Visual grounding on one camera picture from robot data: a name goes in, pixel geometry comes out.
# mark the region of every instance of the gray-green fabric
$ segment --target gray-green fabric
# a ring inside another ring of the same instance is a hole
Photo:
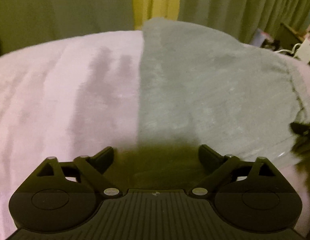
[[[1,54],[57,39],[133,29],[132,0],[0,0]]]
[[[178,20],[211,27],[248,43],[257,28],[275,36],[281,22],[300,29],[310,0],[181,0]]]
[[[310,122],[310,96],[294,66],[190,23],[155,18],[143,36],[136,187],[195,184],[201,144],[278,168],[299,161],[289,124]]]

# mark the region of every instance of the black object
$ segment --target black object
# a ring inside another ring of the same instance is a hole
[[[108,147],[73,162],[44,160],[10,199],[18,230],[8,239],[303,239],[292,229],[301,199],[266,158],[243,162],[202,145],[210,175],[189,192],[122,192],[103,177],[113,158]]]

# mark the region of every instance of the circular cap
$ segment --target circular cap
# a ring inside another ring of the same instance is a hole
[[[32,198],[33,205],[42,210],[61,208],[65,206],[68,201],[68,194],[59,189],[42,190],[37,192]]]
[[[107,196],[116,196],[119,194],[119,190],[117,188],[110,187],[104,190],[104,194]]]
[[[250,208],[257,210],[269,210],[275,208],[280,199],[271,191],[268,190],[249,190],[242,196],[243,202]]]
[[[208,193],[207,189],[202,188],[202,187],[196,187],[192,190],[193,194],[197,196],[204,196]]]

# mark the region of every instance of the ribbed panel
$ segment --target ribbed panel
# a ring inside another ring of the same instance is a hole
[[[302,240],[293,230],[254,234],[223,222],[206,200],[182,190],[130,190],[106,200],[86,224],[65,233],[18,231],[11,240]]]

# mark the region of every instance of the white sheet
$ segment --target white sheet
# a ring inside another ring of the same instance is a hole
[[[47,156],[62,162],[108,145],[134,148],[142,51],[142,32],[132,31],[54,41],[0,58],[0,240],[16,230],[11,194]],[[306,235],[309,171],[300,170],[281,171],[303,200],[296,230]]]

